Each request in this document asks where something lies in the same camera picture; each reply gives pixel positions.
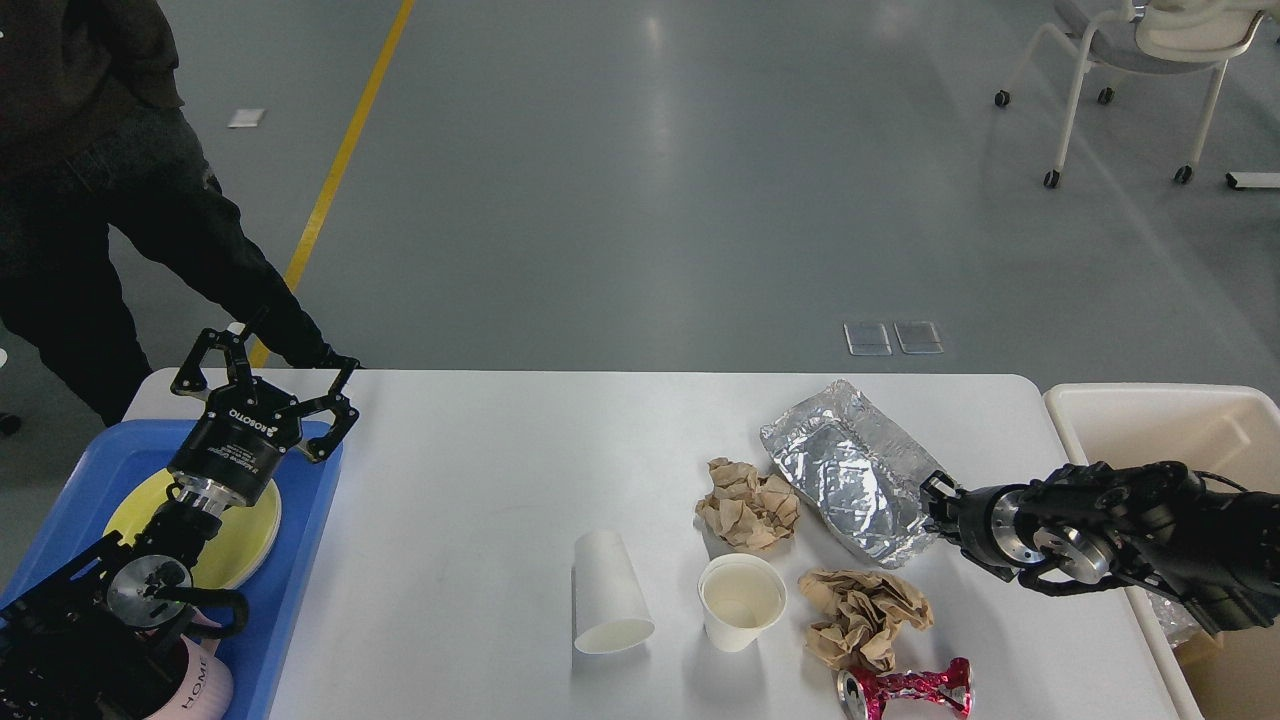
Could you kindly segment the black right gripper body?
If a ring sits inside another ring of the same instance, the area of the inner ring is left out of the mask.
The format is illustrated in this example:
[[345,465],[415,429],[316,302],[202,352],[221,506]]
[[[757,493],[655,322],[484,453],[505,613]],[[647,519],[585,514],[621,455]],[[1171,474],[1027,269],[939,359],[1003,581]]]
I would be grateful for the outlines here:
[[997,577],[1012,582],[1030,566],[1028,525],[1019,519],[1025,484],[959,489],[955,497],[961,555]]

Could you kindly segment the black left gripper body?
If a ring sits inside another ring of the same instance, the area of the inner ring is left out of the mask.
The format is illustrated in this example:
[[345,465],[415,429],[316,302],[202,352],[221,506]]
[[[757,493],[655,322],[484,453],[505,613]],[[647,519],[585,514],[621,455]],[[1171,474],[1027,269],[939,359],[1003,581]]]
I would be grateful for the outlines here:
[[265,380],[211,391],[168,471],[186,489],[219,503],[255,506],[287,450],[302,438],[301,420],[284,416],[297,402]]

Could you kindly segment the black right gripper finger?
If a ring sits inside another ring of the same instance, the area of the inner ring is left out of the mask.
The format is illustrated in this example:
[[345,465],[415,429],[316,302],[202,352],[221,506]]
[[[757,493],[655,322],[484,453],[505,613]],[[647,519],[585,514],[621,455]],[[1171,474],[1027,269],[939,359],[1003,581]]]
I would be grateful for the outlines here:
[[932,471],[920,484],[927,530],[959,530],[963,487],[945,470]]

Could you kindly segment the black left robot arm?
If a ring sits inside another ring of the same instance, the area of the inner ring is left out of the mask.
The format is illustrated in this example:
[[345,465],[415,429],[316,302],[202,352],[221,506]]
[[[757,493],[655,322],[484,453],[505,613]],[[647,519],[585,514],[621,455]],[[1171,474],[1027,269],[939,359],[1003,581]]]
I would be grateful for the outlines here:
[[197,566],[233,509],[252,509],[292,450],[325,462],[358,420],[337,355],[300,398],[257,375],[250,327],[206,329],[172,391],[204,401],[163,501],[133,536],[110,530],[3,607],[3,714],[14,719],[221,719],[236,682],[219,644],[250,624],[242,591]]

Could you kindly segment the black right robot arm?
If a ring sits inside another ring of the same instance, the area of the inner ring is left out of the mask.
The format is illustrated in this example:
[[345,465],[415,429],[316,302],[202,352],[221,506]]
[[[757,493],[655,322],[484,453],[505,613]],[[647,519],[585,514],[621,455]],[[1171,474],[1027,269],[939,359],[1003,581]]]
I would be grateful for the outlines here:
[[1005,582],[1066,597],[1135,587],[1184,607],[1208,633],[1277,618],[1279,500],[1162,461],[1064,465],[1043,480],[920,487],[928,529]]

